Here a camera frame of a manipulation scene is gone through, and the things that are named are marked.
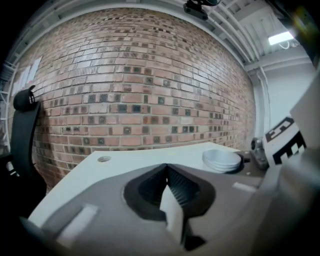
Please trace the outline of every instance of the ceiling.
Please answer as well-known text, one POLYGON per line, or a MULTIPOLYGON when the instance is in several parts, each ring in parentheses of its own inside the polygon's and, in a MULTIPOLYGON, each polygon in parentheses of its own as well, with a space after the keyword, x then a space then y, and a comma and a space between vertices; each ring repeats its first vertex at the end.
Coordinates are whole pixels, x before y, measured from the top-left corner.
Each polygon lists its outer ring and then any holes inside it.
MULTIPOLYGON (((221 0, 218 6, 205 6, 209 19, 199 20, 184 13, 187 0, 51 0, 34 13, 22 29, 8 54, 7 61, 19 62, 20 56, 42 35, 84 13, 116 7, 136 7, 171 14, 189 21, 210 33, 221 42, 247 71, 270 64, 270 56, 283 61, 285 50, 269 45, 268 37, 285 32, 286 28, 276 18, 272 8, 264 0, 221 0)), ((301 50, 297 58, 307 61, 301 50)))

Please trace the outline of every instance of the brick wall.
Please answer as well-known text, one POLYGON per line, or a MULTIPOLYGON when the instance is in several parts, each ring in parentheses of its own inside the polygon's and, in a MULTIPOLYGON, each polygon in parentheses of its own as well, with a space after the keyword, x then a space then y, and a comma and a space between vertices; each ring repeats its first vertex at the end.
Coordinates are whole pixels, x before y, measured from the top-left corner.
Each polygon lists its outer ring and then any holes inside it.
POLYGON ((243 150, 253 134, 245 71, 210 35, 173 16, 88 13, 39 39, 20 67, 40 56, 33 157, 50 188, 96 150, 207 141, 243 150))

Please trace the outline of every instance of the fluorescent light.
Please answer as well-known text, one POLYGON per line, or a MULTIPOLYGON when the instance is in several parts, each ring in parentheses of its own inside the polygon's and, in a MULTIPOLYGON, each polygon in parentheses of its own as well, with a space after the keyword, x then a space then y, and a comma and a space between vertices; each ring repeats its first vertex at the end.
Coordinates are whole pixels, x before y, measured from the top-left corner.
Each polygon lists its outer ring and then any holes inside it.
POLYGON ((270 45, 275 45, 284 41, 288 41, 294 39, 294 37, 290 34, 289 31, 284 32, 284 33, 280 33, 280 34, 276 34, 274 36, 269 37, 269 43, 270 45))

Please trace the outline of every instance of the stacked bowls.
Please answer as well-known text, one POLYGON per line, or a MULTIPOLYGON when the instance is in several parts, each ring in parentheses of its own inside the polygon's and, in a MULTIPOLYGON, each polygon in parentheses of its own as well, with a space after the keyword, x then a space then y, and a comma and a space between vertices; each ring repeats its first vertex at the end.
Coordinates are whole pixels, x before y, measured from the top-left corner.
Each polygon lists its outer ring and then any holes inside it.
POLYGON ((207 150, 202 153, 203 162, 219 173, 232 172, 239 168, 241 157, 230 151, 218 149, 207 150))

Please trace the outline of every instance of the white desk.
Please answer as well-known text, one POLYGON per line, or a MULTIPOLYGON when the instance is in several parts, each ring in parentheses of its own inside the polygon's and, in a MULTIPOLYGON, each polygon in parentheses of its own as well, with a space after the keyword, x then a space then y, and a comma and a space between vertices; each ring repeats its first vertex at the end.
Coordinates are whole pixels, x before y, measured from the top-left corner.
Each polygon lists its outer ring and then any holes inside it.
POLYGON ((238 151, 234 148, 211 142, 136 151, 95 151, 66 175, 39 203, 29 220, 41 227, 58 208, 81 193, 90 185, 139 168, 157 164, 180 164, 195 169, 214 172, 202 161, 206 150, 238 151), (98 158, 108 156, 109 161, 99 162, 98 158))

